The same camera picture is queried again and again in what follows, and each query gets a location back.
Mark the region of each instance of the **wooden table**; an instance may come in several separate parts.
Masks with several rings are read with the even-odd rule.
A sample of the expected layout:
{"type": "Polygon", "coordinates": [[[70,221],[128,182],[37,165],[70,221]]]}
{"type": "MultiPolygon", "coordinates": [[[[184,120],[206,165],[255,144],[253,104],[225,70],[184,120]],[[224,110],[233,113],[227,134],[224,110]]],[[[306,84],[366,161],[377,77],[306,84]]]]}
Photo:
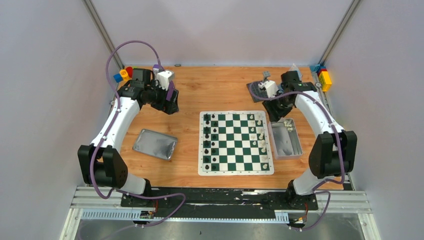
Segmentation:
{"type": "MultiPolygon", "coordinates": [[[[274,160],[273,175],[200,176],[199,114],[201,111],[265,111],[260,102],[254,103],[246,84],[262,80],[262,72],[269,71],[269,79],[281,82],[280,75],[288,67],[166,67],[175,72],[175,86],[179,90],[179,112],[167,115],[149,105],[142,107],[134,118],[123,140],[122,159],[130,173],[150,180],[155,187],[211,187],[285,189],[290,180],[308,168],[308,156],[315,142],[311,127],[302,113],[294,108],[293,118],[300,138],[303,156],[294,160],[274,160]],[[136,152],[132,149],[142,129],[165,133],[178,138],[170,161],[136,152]]],[[[302,80],[312,82],[308,67],[301,67],[302,80]]],[[[322,189],[343,189],[341,185],[326,183],[322,189]]]]}

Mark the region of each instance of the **green and white chessboard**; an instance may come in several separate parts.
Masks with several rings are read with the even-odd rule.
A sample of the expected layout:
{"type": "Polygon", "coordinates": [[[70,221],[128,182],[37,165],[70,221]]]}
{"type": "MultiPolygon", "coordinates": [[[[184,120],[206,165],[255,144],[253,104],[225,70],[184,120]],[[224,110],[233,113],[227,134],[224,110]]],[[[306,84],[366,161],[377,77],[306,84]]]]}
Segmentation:
{"type": "Polygon", "coordinates": [[[271,175],[273,156],[264,111],[202,111],[201,176],[271,175]]]}

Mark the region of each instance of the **white wall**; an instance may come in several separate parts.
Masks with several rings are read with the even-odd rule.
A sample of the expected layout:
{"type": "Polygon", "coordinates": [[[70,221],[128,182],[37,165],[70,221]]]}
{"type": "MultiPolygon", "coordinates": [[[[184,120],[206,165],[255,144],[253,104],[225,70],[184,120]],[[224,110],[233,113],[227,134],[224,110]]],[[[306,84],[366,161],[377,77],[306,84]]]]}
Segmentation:
{"type": "MultiPolygon", "coordinates": [[[[151,43],[165,65],[316,64],[352,0],[93,0],[115,45],[151,43]]],[[[147,47],[119,50],[150,65],[147,47]]]]}
{"type": "Polygon", "coordinates": [[[1,1],[0,43],[0,239],[57,239],[110,108],[108,51],[80,0],[1,1]]]}
{"type": "Polygon", "coordinates": [[[353,182],[382,239],[422,239],[424,2],[364,0],[329,57],[335,118],[358,136],[353,182]]]}

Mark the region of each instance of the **lego brick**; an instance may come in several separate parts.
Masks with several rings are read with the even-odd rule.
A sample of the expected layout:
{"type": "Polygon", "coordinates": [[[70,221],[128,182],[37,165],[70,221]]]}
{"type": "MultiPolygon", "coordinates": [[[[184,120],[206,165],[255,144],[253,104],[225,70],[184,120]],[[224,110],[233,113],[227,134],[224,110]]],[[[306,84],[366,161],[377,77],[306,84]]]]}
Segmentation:
{"type": "Polygon", "coordinates": [[[122,70],[120,70],[120,71],[119,71],[119,74],[120,74],[120,76],[122,77],[122,79],[123,79],[124,81],[128,81],[128,80],[130,80],[130,75],[128,75],[127,70],[122,69],[122,70]]]}
{"type": "Polygon", "coordinates": [[[122,80],[123,80],[122,77],[121,77],[121,75],[119,73],[113,75],[113,78],[115,79],[115,81],[117,83],[122,82],[122,80]]]}
{"type": "Polygon", "coordinates": [[[133,77],[133,67],[128,66],[127,68],[125,68],[125,70],[126,70],[126,72],[128,73],[128,76],[129,76],[130,78],[132,78],[132,77],[133,77]]]}
{"type": "Polygon", "coordinates": [[[328,71],[321,71],[321,74],[318,76],[319,82],[322,85],[322,91],[327,92],[331,85],[331,79],[328,71]]]}

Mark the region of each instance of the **silver tray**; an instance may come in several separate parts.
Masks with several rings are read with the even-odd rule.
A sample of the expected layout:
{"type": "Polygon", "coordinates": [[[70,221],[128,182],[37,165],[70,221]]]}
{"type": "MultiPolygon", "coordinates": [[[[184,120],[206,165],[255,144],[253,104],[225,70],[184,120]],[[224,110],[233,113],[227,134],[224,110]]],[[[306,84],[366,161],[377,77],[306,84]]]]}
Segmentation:
{"type": "Polygon", "coordinates": [[[169,161],[174,153],[177,140],[174,136],[143,129],[132,149],[142,154],[169,161]]]}

